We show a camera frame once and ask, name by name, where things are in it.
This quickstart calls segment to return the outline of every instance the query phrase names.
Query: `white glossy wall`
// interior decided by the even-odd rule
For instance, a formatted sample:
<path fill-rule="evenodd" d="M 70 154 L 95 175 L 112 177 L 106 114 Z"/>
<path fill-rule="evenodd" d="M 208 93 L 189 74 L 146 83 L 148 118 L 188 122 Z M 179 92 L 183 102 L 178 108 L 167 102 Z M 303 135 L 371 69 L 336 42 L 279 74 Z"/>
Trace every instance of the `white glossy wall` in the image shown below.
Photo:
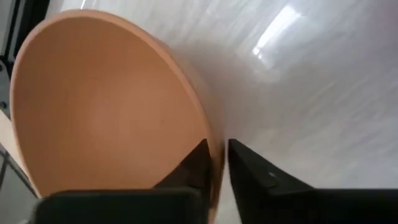
<path fill-rule="evenodd" d="M 315 187 L 398 187 L 398 1 L 53 0 L 180 51 L 237 138 Z M 228 170 L 218 223 L 239 223 Z"/>

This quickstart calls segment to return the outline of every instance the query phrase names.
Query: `tan wooden surface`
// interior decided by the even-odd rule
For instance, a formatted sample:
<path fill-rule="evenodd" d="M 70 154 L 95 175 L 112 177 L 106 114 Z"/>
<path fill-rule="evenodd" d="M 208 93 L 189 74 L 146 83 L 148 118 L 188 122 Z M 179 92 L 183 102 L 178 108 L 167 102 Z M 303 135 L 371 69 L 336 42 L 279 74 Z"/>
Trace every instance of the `tan wooden surface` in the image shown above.
<path fill-rule="evenodd" d="M 12 132 L 12 124 L 8 117 L 0 111 L 0 144 L 6 149 L 11 157 L 17 162 L 19 167 L 25 171 L 22 159 L 17 150 L 17 144 Z"/>

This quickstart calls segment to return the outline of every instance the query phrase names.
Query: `white surface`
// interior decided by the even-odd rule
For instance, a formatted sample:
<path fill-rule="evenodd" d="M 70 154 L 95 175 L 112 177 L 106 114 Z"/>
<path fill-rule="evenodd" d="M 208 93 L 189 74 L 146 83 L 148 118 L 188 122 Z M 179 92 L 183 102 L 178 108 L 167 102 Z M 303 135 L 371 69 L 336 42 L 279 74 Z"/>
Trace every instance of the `white surface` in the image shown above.
<path fill-rule="evenodd" d="M 48 16 L 71 8 L 181 51 L 223 100 L 226 138 L 299 179 L 398 187 L 397 1 L 54 0 Z M 217 222 L 239 223 L 224 179 Z"/>
<path fill-rule="evenodd" d="M 7 150 L 21 169 L 25 171 L 25 166 L 22 165 L 21 156 L 17 150 L 16 140 L 12 132 L 12 124 L 2 111 L 0 111 L 0 144 Z"/>

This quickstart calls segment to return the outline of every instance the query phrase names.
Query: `metal bolt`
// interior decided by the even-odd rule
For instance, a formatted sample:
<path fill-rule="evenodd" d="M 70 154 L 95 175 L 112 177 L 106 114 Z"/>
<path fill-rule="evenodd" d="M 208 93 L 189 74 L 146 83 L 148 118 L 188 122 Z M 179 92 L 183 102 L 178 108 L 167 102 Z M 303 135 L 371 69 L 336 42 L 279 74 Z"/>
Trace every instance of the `metal bolt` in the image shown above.
<path fill-rule="evenodd" d="M 0 109 L 7 109 L 7 103 L 4 101 L 0 102 Z"/>

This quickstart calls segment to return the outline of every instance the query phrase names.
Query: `curved wooden edge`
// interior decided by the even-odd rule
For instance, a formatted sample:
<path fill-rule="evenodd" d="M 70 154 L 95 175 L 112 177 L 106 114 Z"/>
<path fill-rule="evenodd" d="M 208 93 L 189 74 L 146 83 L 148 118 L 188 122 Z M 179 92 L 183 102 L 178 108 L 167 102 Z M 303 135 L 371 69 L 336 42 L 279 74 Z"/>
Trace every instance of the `curved wooden edge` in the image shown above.
<path fill-rule="evenodd" d="M 102 21 L 110 22 L 115 24 L 116 26 L 122 27 L 123 29 L 128 30 L 129 32 L 132 32 L 134 35 L 136 35 L 138 38 L 140 38 L 142 41 L 144 41 L 146 44 L 148 44 L 152 49 L 155 50 L 155 52 L 158 53 L 158 55 L 166 61 L 167 65 L 170 67 L 170 69 L 176 74 L 177 78 L 183 85 L 185 91 L 189 95 L 191 101 L 193 102 L 195 108 L 198 111 L 198 115 L 200 116 L 200 119 L 202 120 L 202 123 L 204 124 L 203 129 L 206 130 L 206 135 L 208 136 L 208 144 L 209 148 L 211 151 L 211 155 L 215 156 L 215 165 L 216 165 L 216 172 L 215 172 L 215 179 L 216 179 L 216 186 L 215 186 L 215 206 L 218 203 L 218 192 L 220 191 L 221 187 L 221 176 L 222 176 L 222 169 L 223 169 L 223 148 L 224 144 L 222 143 L 223 140 L 217 136 L 214 137 L 215 132 L 213 131 L 213 128 L 210 126 L 210 121 L 208 120 L 205 110 L 203 109 L 203 106 L 197 97 L 197 94 L 195 93 L 195 90 L 191 86 L 188 78 L 185 76 L 185 74 L 182 72 L 182 69 L 178 66 L 177 62 L 174 61 L 171 53 L 168 51 L 168 47 L 165 47 L 164 44 L 161 42 L 158 42 L 153 36 L 148 34 L 146 31 L 142 30 L 141 28 L 135 26 L 131 22 L 120 18 L 118 16 L 114 16 L 112 14 L 109 14 L 107 12 L 101 12 L 101 11 L 94 11 L 94 10 L 69 10 L 62 12 L 56 16 L 51 17 L 50 19 L 46 19 L 42 21 L 38 26 L 36 26 L 30 34 L 27 36 L 26 40 L 21 46 L 21 49 L 16 57 L 16 62 L 14 66 L 14 71 L 12 74 L 11 78 L 11 118 L 14 119 L 15 114 L 14 114 L 14 85 L 16 83 L 16 80 L 18 79 L 18 76 L 16 75 L 19 71 L 19 64 L 21 61 L 21 58 L 24 56 L 25 51 L 27 50 L 27 47 L 29 46 L 30 42 L 37 36 L 39 33 L 41 33 L 44 29 L 50 27 L 51 25 L 62 21 L 64 19 L 69 19 L 69 18 L 74 18 L 74 17 L 90 17 L 94 19 L 100 19 Z M 14 130 L 14 135 L 15 135 L 15 140 L 16 140 L 16 145 L 13 146 L 15 151 L 18 152 L 19 155 L 21 155 L 21 167 L 25 167 L 25 161 L 24 157 L 21 153 L 20 147 L 19 147 L 19 141 L 18 141 L 18 135 L 16 131 L 16 125 L 12 123 L 12 129 Z M 28 177 L 30 176 L 29 170 L 25 169 Z"/>
<path fill-rule="evenodd" d="M 212 133 L 214 138 L 213 142 L 215 146 L 210 149 L 210 155 L 213 158 L 213 189 L 211 192 L 211 203 L 209 211 L 209 223 L 211 223 L 217 213 L 218 202 L 220 200 L 220 192 L 222 185 L 222 177 L 224 171 L 224 134 L 222 130 L 221 111 L 219 108 L 220 100 L 216 95 L 212 94 L 208 85 L 200 78 L 198 72 L 189 64 L 188 60 L 185 60 L 182 55 L 178 52 L 169 49 L 172 53 L 172 57 L 178 62 L 180 68 L 187 74 L 187 78 L 191 83 L 191 86 L 196 91 L 197 96 L 200 99 L 200 103 L 208 118 L 208 132 Z"/>

